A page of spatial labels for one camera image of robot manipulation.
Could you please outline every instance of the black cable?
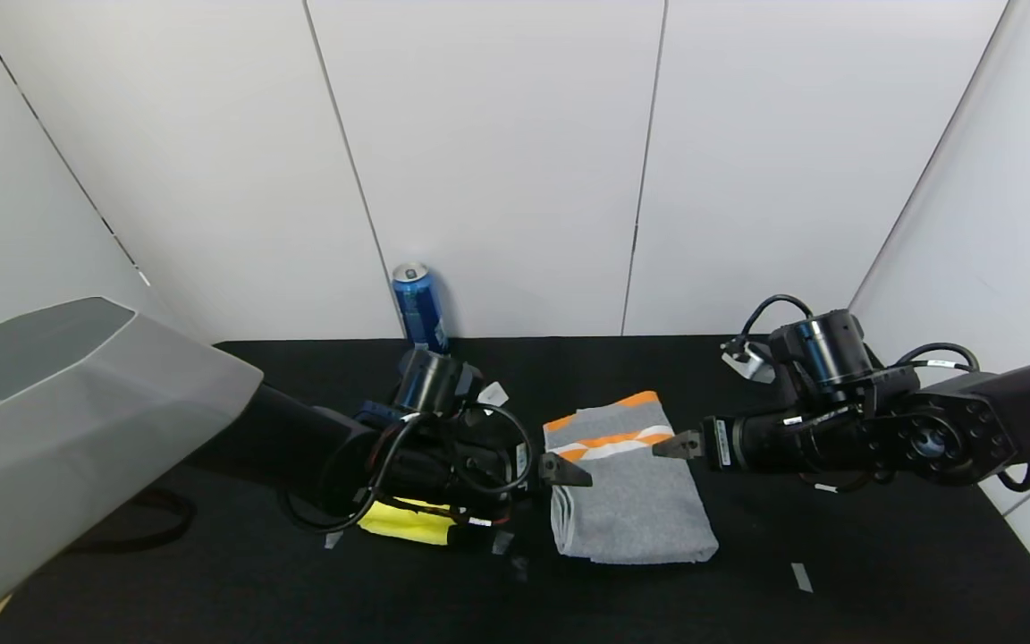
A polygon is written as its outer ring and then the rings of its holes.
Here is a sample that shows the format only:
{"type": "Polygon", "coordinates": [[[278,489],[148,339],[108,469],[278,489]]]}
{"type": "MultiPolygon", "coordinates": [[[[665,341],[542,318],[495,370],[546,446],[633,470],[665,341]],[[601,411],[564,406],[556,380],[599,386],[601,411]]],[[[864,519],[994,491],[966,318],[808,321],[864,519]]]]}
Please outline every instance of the black cable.
{"type": "Polygon", "coordinates": [[[516,486],[523,484],[523,482],[531,476],[531,464],[535,464],[535,457],[533,456],[533,453],[535,453],[535,444],[531,443],[531,435],[528,435],[526,428],[523,427],[523,423],[519,422],[514,413],[511,413],[503,407],[494,406],[494,404],[468,403],[465,408],[494,411],[503,416],[508,423],[514,425],[515,429],[518,430],[519,435],[523,437],[523,444],[526,444],[526,467],[523,468],[523,471],[520,472],[514,480],[508,481],[506,484],[502,484],[500,486],[486,486],[480,484],[478,481],[471,479],[469,474],[467,474],[467,464],[464,462],[464,455],[461,455],[461,453],[458,452],[458,448],[455,447],[455,440],[454,437],[451,436],[450,430],[445,429],[443,432],[444,444],[446,445],[447,451],[449,451],[452,456],[452,471],[458,474],[458,477],[464,481],[464,484],[470,486],[470,488],[475,492],[495,495],[495,497],[500,494],[511,492],[512,489],[515,489],[516,486]]]}
{"type": "Polygon", "coordinates": [[[193,501],[185,499],[182,495],[171,492],[160,486],[151,486],[135,495],[128,502],[128,505],[140,506],[140,508],[153,508],[165,510],[171,514],[176,514],[179,521],[173,527],[154,534],[147,534],[144,537],[130,539],[97,539],[97,541],[77,541],[72,543],[63,551],[65,554],[128,554],[131,552],[144,552],[154,549],[154,547],[166,546],[184,537],[188,532],[188,527],[193,524],[197,516],[197,505],[193,501]]]}
{"type": "MultiPolygon", "coordinates": [[[[928,360],[912,360],[912,362],[909,362],[909,363],[896,363],[892,367],[945,367],[945,365],[943,364],[930,364],[930,362],[928,362],[928,360]]],[[[967,364],[952,363],[948,367],[950,368],[950,370],[968,371],[969,374],[970,374],[970,372],[975,371],[975,370],[972,369],[972,367],[967,366],[967,364]]]]}
{"type": "Polygon", "coordinates": [[[894,364],[894,367],[902,366],[902,364],[911,362],[917,355],[928,353],[929,350],[951,350],[953,353],[960,353],[968,362],[968,367],[972,367],[972,371],[980,371],[980,362],[976,360],[976,354],[973,354],[967,347],[952,342],[929,342],[924,346],[919,346],[908,351],[908,353],[901,355],[896,364],[894,364]]]}
{"type": "Polygon", "coordinates": [[[349,529],[349,527],[355,526],[360,518],[364,518],[364,514],[368,514],[369,510],[372,509],[373,503],[376,502],[376,497],[380,494],[380,485],[383,484],[384,477],[387,476],[388,469],[391,468],[392,461],[397,460],[397,451],[400,450],[400,445],[404,443],[404,439],[412,433],[412,430],[420,427],[422,420],[425,420],[430,416],[431,413],[416,413],[416,415],[412,416],[408,420],[405,420],[404,427],[397,433],[397,439],[391,441],[388,453],[387,455],[384,455],[383,464],[380,465],[380,470],[372,479],[372,484],[370,484],[368,488],[365,488],[364,503],[360,505],[359,510],[356,510],[355,513],[350,514],[350,516],[341,521],[320,523],[311,520],[311,518],[302,516],[302,514],[294,508],[294,503],[291,503],[288,490],[279,489],[277,490],[277,506],[281,509],[283,516],[287,517],[288,520],[294,522],[294,526],[299,527],[299,529],[313,534],[340,532],[342,530],[349,529]]]}
{"type": "Polygon", "coordinates": [[[1000,479],[1000,482],[1012,492],[1027,492],[1030,489],[1030,464],[1027,464],[1027,471],[1023,473],[1023,478],[1019,481],[1006,472],[996,474],[996,478],[1000,479]]]}
{"type": "Polygon", "coordinates": [[[801,309],[801,313],[804,313],[805,317],[813,317],[813,309],[805,306],[804,302],[798,301],[793,296],[777,294],[776,296],[765,298],[765,302],[761,302],[761,304],[757,305],[757,308],[753,309],[753,314],[749,315],[749,319],[745,321],[745,327],[742,327],[742,333],[740,334],[742,337],[749,335],[749,332],[753,330],[753,323],[756,323],[757,318],[761,317],[761,313],[764,313],[765,309],[774,304],[774,302],[789,302],[789,304],[801,309]]]}

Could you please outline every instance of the black table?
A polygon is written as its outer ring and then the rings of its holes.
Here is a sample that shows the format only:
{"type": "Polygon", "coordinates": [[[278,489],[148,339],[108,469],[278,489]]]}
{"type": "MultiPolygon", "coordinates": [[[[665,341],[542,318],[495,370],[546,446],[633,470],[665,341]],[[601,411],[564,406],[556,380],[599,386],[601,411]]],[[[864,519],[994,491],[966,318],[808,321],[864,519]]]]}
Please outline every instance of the black table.
{"type": "MultiPolygon", "coordinates": [[[[765,389],[720,363],[723,339],[479,339],[455,350],[504,384],[508,408],[528,425],[654,389],[681,430],[763,401],[765,389]]],[[[354,411],[387,395],[405,345],[221,347],[290,396],[354,411]]],[[[200,508],[186,538],[139,554],[55,560],[3,612],[0,641],[1030,643],[1030,555],[978,489],[906,476],[834,495],[791,477],[695,467],[694,476],[721,543],[711,562],[561,558],[543,547],[549,529],[537,511],[522,530],[523,575],[505,555],[356,530],[330,550],[294,529],[271,492],[181,466],[161,483],[200,508]],[[805,566],[813,594],[798,589],[792,563],[805,566]]]]}

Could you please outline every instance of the folded gray towel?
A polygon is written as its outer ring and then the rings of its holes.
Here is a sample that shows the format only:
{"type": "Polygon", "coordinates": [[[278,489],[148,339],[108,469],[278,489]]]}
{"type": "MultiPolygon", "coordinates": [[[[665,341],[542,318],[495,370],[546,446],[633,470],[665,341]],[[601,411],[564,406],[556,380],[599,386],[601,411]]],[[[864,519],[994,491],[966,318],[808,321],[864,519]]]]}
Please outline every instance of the folded gray towel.
{"type": "Polygon", "coordinates": [[[544,425],[547,449],[590,472],[593,486],[552,488],[559,553],[600,564],[705,562],[718,551],[686,462],[655,457],[675,435],[643,392],[544,425]]]}

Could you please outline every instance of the yellow sponge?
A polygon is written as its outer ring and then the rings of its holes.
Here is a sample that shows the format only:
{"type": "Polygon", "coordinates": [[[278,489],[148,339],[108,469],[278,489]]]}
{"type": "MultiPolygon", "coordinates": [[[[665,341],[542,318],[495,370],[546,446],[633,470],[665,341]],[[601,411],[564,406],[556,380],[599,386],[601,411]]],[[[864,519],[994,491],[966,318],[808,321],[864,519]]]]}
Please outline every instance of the yellow sponge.
{"type": "MultiPolygon", "coordinates": [[[[424,505],[426,508],[449,509],[447,505],[431,505],[422,501],[401,499],[413,505],[424,505]]],[[[396,537],[420,543],[431,543],[434,546],[447,546],[447,529],[455,521],[437,514],[424,514],[414,510],[401,510],[384,505],[379,501],[373,503],[368,514],[364,514],[356,522],[362,529],[372,534],[382,534],[383,537],[396,537]]]]}

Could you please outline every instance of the blue can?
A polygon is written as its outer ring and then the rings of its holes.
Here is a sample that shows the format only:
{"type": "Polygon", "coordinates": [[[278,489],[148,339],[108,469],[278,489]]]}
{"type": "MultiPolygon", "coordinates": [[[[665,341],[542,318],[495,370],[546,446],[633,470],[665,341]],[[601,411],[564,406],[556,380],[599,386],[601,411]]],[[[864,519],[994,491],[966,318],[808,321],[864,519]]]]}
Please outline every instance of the blue can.
{"type": "Polygon", "coordinates": [[[391,272],[391,290],[396,291],[409,341],[417,348],[447,353],[447,335],[436,285],[428,268],[415,261],[397,266],[391,272]]]}

